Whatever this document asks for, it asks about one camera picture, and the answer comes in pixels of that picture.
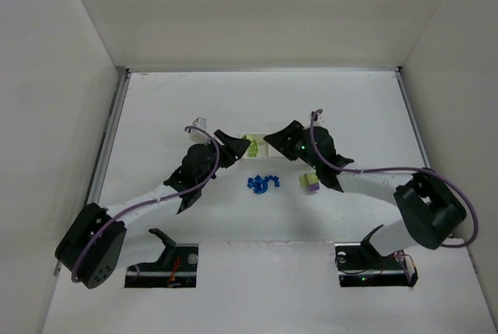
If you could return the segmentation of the green small lego brick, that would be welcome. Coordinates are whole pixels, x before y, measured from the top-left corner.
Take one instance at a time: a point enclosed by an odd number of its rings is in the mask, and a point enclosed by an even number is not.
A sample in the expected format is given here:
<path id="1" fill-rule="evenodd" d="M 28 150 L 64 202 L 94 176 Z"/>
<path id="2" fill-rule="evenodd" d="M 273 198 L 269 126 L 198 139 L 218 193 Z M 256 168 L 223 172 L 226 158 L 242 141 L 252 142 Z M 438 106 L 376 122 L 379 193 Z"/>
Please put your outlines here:
<path id="1" fill-rule="evenodd" d="M 315 173 L 306 173 L 299 177 L 300 184 L 304 187 L 310 187 L 317 183 L 317 177 Z"/>

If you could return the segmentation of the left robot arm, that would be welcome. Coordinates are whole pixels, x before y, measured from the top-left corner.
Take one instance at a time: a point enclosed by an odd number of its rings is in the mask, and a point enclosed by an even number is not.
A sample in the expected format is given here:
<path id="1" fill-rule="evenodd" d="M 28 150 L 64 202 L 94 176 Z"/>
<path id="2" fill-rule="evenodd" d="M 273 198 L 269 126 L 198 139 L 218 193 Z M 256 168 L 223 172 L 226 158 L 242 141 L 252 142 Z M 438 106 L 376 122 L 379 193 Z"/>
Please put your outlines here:
<path id="1" fill-rule="evenodd" d="M 72 282 L 88 289 L 115 269 L 171 260 L 176 245 L 159 229 L 159 220 L 193 206 L 217 170 L 234 165 L 250 144 L 216 130 L 208 142 L 190 146 L 181 165 L 152 191 L 108 207 L 83 206 L 56 247 L 56 259 Z"/>

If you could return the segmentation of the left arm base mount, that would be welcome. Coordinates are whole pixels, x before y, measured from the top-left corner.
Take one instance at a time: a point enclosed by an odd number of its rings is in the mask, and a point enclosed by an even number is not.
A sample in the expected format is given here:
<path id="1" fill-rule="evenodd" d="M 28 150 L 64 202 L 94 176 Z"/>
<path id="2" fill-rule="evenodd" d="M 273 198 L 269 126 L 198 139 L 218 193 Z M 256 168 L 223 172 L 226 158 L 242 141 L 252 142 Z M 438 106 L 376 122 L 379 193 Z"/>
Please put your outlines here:
<path id="1" fill-rule="evenodd" d="M 199 244 L 178 244 L 157 228 L 149 232 L 161 241 L 161 254 L 151 262 L 127 268 L 124 287 L 135 289 L 196 288 Z"/>

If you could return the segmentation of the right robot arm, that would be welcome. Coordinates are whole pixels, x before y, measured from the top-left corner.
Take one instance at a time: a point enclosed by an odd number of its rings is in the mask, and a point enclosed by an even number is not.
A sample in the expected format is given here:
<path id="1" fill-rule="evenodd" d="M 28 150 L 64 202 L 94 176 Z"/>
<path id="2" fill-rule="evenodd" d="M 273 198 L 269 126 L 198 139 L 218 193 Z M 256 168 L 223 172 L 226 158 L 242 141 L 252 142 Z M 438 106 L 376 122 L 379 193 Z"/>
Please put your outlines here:
<path id="1" fill-rule="evenodd" d="M 427 169 L 404 174 L 360 170 L 336 152 L 333 138 L 321 126 L 304 127 L 292 121 L 264 140 L 288 160 L 302 160 L 315 170 L 326 188 L 365 195 L 393 205 L 400 219 L 374 228 L 361 241 L 368 258 L 389 256 L 412 246 L 435 250 L 467 217 L 467 211 L 448 184 Z"/>

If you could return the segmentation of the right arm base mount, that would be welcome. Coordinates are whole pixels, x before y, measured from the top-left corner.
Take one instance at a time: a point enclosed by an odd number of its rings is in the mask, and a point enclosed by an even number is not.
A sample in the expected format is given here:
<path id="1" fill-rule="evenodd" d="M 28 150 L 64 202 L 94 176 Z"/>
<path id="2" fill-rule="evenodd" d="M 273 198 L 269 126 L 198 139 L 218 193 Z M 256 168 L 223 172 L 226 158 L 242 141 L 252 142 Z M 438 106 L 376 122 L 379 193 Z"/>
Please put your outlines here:
<path id="1" fill-rule="evenodd" d="M 359 243 L 335 244 L 334 263 L 340 287 L 413 288 L 416 285 L 419 274 L 411 255 L 400 250 L 382 256 L 370 244 L 379 229 L 381 226 L 374 228 Z"/>

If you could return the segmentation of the purple sloped lego brick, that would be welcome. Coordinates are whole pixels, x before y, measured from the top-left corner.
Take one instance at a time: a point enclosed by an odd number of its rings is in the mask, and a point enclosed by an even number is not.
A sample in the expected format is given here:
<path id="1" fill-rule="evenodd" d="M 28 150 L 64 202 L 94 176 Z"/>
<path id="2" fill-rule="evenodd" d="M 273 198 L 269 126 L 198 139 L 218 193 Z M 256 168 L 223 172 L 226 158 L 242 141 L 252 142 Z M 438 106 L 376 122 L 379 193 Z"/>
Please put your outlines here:
<path id="1" fill-rule="evenodd" d="M 315 192 L 319 191 L 320 190 L 320 181 L 319 179 L 317 178 L 317 183 L 315 185 L 312 185 L 310 187 L 304 187 L 304 191 L 308 194 L 308 195 L 312 195 L 314 194 Z"/>

